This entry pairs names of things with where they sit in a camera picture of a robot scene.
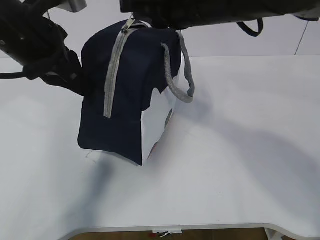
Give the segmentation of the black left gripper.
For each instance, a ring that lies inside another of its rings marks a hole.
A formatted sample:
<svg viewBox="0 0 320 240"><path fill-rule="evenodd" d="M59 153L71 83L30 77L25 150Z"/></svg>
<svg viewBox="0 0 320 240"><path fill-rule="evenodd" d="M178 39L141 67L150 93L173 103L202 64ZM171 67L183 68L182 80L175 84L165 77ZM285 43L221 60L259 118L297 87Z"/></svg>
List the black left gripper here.
<svg viewBox="0 0 320 240"><path fill-rule="evenodd" d="M48 57L23 66L22 72L29 80L42 79L46 84L61 87L82 97L93 91L84 74L77 54L65 46L68 34L59 25L49 21L54 51Z"/></svg>

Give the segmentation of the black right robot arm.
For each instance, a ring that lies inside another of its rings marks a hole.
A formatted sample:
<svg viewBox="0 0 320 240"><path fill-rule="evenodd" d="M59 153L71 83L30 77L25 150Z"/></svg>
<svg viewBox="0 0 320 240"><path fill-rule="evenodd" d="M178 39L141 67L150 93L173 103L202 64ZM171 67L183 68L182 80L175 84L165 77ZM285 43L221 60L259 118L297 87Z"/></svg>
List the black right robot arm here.
<svg viewBox="0 0 320 240"><path fill-rule="evenodd" d="M154 28L184 30L190 27L254 21L294 15L316 19L318 0L122 0L122 13Z"/></svg>

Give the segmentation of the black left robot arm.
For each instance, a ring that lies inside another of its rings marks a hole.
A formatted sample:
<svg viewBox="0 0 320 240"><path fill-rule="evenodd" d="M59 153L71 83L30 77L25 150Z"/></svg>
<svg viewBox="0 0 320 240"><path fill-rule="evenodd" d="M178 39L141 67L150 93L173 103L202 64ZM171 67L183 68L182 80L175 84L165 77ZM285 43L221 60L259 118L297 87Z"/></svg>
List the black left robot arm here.
<svg viewBox="0 0 320 240"><path fill-rule="evenodd" d="M91 92L77 54L67 48L67 32L45 13L53 8L78 13L84 0L2 0L0 50L22 66L20 72L1 73L2 80L42 79L80 96Z"/></svg>

